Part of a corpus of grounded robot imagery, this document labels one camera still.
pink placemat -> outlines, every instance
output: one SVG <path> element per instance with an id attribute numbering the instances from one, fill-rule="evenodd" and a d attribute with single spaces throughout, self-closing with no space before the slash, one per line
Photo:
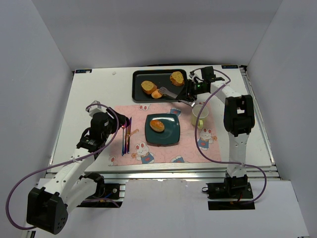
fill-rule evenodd
<path id="1" fill-rule="evenodd" d="M 204 153 L 213 160 L 221 161 L 216 128 L 210 105 L 209 115 L 204 128 L 198 131 L 199 145 Z M 192 108 L 184 103 L 153 103 L 130 106 L 116 106 L 118 113 L 132 117 L 130 153 L 121 155 L 122 129 L 111 144 L 109 166 L 137 165 L 151 163 L 201 163 L 209 162 L 197 150 L 194 137 L 194 126 L 191 125 Z M 148 114 L 173 113 L 180 122 L 180 140 L 171 146 L 148 145 L 145 139 L 145 120 Z"/>

white mug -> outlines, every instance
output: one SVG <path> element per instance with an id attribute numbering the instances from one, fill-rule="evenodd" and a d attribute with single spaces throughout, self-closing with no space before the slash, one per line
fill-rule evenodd
<path id="1" fill-rule="evenodd" d="M 198 116 L 198 113 L 201 110 L 202 106 L 203 105 L 198 104 L 198 105 L 195 105 L 193 107 L 193 109 L 192 109 L 192 117 L 191 117 L 191 124 L 192 125 L 196 125 L 197 116 Z M 209 111 L 208 111 L 207 107 L 204 107 L 204 109 L 203 109 L 203 111 L 202 111 L 202 113 L 200 114 L 200 117 L 199 117 L 198 129 L 202 129 L 203 128 L 204 121 L 206 120 L 208 115 L 209 115 Z"/>

wall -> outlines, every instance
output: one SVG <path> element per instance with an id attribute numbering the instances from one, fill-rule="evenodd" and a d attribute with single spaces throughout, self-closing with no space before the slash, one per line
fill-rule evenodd
<path id="1" fill-rule="evenodd" d="M 71 69 L 248 64 L 282 0 L 33 0 Z"/>
<path id="2" fill-rule="evenodd" d="M 17 238 L 21 231 L 5 216 L 6 196 L 20 178 L 47 166 L 72 74 L 31 0 L 1 2 L 0 32 L 0 231 Z M 11 200 L 22 226 L 38 178 L 25 181 Z"/>
<path id="3" fill-rule="evenodd" d="M 317 237 L 317 1 L 284 0 L 248 66 L 278 170 Z"/>

white table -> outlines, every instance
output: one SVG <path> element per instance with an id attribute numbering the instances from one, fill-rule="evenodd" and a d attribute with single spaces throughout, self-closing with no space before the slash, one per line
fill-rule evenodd
<path id="1" fill-rule="evenodd" d="M 255 210 L 209 211 L 204 182 L 132 180 L 121 208 L 76 208 L 56 236 L 35 238 L 297 238 L 308 236 L 290 181 L 269 181 Z M 258 195 L 262 181 L 251 181 Z"/>
<path id="2" fill-rule="evenodd" d="M 79 142 L 84 129 L 89 127 L 91 118 L 85 111 L 85 107 L 98 100 L 101 103 L 115 107 L 117 105 L 134 104 L 132 100 L 132 74 L 137 70 L 148 69 L 184 69 L 188 74 L 190 71 L 202 67 L 195 66 L 164 66 L 164 67 L 129 67 L 129 68 L 96 68 L 91 73 L 76 73 L 73 78 L 69 99 L 58 138 L 58 143 L 53 157 L 53 165 L 66 161 L 73 154 L 76 144 Z M 241 94 L 248 94 L 245 82 L 239 69 L 222 69 L 221 65 L 213 65 L 215 69 L 226 73 L 232 82 L 230 86 Z M 208 93 L 199 95 L 200 100 L 205 100 Z M 229 139 L 223 125 L 224 105 L 217 98 L 210 100 L 212 114 L 217 129 L 220 153 L 223 161 L 228 161 Z M 174 170 L 174 169 L 206 169 L 224 168 L 226 166 L 214 163 L 162 163 L 129 166 L 108 166 L 109 148 L 106 148 L 98 159 L 88 167 L 87 171 L 150 171 L 150 170 Z M 262 136 L 259 121 L 256 120 L 255 127 L 250 134 L 247 145 L 246 163 L 257 166 L 271 166 L 270 155 Z"/>

bread roll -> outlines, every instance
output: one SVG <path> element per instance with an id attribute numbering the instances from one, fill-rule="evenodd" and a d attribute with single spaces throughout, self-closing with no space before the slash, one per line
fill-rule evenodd
<path id="1" fill-rule="evenodd" d="M 150 127 L 156 132 L 162 132 L 165 129 L 163 122 L 161 122 L 160 120 L 150 121 Z"/>
<path id="2" fill-rule="evenodd" d="M 175 86 L 182 86 L 185 83 L 183 74 L 179 71 L 172 73 L 169 79 L 170 81 L 172 81 L 172 84 L 174 84 Z"/>
<path id="3" fill-rule="evenodd" d="M 161 94 L 158 89 L 155 90 L 151 95 L 152 95 L 152 98 L 154 99 L 159 99 L 163 96 L 163 94 Z"/>
<path id="4" fill-rule="evenodd" d="M 150 81 L 143 81 L 141 83 L 141 87 L 146 94 L 152 94 L 155 90 L 157 90 L 157 86 Z"/>

